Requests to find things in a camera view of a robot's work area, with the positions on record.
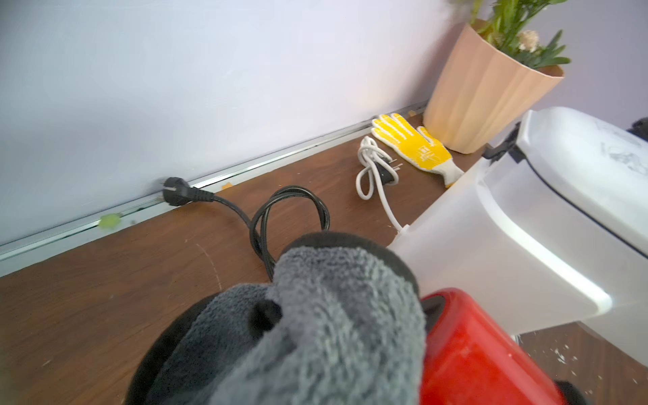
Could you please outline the blue grey microfiber cloth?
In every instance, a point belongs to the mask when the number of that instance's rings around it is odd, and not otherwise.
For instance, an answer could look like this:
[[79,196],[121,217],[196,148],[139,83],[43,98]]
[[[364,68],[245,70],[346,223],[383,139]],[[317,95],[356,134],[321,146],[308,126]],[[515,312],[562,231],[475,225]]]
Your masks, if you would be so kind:
[[138,366],[128,404],[416,404],[420,289],[392,251],[322,231],[287,246],[271,283],[185,310]]

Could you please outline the red coffee machine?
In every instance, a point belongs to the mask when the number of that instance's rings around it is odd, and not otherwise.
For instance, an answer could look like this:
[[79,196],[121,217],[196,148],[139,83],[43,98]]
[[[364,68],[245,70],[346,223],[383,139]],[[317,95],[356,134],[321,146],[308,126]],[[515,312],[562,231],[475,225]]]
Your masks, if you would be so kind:
[[426,350],[423,404],[584,404],[568,381],[555,381],[471,298],[444,289],[421,301]]

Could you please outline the white coffee machine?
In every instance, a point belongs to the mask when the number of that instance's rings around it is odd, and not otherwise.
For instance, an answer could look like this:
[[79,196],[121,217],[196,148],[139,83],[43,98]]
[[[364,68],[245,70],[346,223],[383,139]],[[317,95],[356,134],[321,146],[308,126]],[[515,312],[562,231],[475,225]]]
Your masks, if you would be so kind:
[[647,361],[647,143],[528,111],[391,250],[420,292],[467,292],[510,335],[582,322]]

